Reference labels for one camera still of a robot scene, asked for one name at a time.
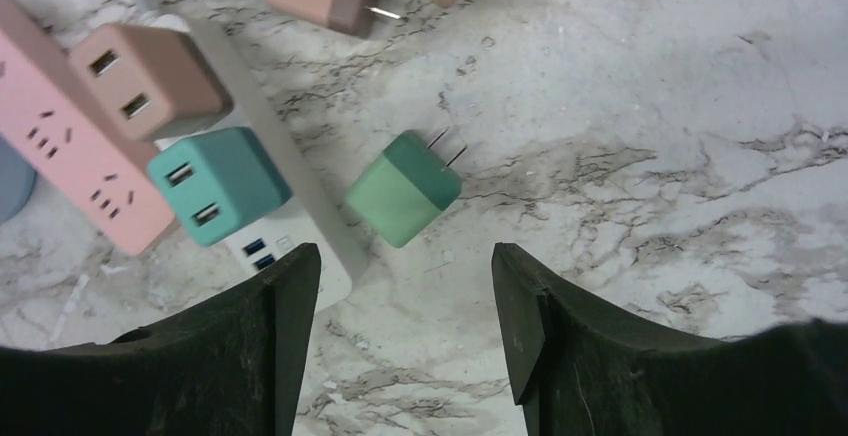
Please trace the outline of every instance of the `blue object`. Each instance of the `blue object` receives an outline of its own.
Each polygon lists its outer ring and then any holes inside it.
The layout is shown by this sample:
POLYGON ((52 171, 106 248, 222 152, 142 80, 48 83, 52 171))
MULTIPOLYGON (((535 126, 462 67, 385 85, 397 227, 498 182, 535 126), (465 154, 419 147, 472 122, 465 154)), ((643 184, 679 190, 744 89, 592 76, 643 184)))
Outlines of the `blue object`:
POLYGON ((182 225, 202 246, 221 241, 292 196, 248 128, 181 139, 153 158, 147 172, 182 225))
POLYGON ((35 170, 0 138, 0 223, 24 207, 35 186, 35 170))

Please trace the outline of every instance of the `pink power strip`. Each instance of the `pink power strip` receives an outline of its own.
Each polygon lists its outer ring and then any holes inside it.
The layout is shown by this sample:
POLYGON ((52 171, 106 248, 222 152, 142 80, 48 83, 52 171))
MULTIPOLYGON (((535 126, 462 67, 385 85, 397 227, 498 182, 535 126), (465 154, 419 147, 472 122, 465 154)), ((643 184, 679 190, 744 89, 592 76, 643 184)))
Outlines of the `pink power strip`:
POLYGON ((147 177, 156 147, 118 132, 15 0, 0 0, 0 134, 127 253, 178 226, 147 177))

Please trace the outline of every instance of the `white power strip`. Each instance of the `white power strip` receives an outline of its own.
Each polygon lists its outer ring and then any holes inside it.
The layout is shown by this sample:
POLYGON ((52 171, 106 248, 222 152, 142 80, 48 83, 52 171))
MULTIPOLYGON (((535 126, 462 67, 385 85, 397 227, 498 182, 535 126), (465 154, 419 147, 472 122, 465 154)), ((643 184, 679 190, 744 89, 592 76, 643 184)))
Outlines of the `white power strip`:
MULTIPOLYGON (((226 238, 233 255, 252 276, 258 271, 256 265, 269 261, 269 256, 277 259, 300 243, 314 242, 322 260, 321 291, 315 311, 346 298, 353 279, 367 269, 368 257, 226 34, 215 23, 173 14, 158 17, 151 26, 182 31, 192 37, 235 102, 233 112, 209 130, 251 127, 294 194, 278 210, 226 238), (244 248, 260 240, 264 247, 248 255, 244 248)), ((160 140, 157 144, 164 149, 177 139, 160 140)))

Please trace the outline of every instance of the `blue round object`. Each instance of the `blue round object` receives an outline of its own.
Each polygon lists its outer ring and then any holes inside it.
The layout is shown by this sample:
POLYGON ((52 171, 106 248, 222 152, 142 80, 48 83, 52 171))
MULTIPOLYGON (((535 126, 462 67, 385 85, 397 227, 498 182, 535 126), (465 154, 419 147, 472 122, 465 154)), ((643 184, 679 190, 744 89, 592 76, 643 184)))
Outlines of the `blue round object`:
POLYGON ((0 223, 24 207, 35 186, 35 170, 0 138, 0 223))

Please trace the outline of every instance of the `teal charger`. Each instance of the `teal charger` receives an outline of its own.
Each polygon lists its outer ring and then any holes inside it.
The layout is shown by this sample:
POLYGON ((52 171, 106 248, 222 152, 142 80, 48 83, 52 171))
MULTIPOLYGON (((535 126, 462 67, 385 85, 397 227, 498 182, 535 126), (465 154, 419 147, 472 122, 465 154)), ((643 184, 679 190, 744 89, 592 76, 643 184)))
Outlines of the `teal charger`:
POLYGON ((181 139, 147 166, 191 237, 213 245, 288 201, 292 192, 248 128, 181 139))

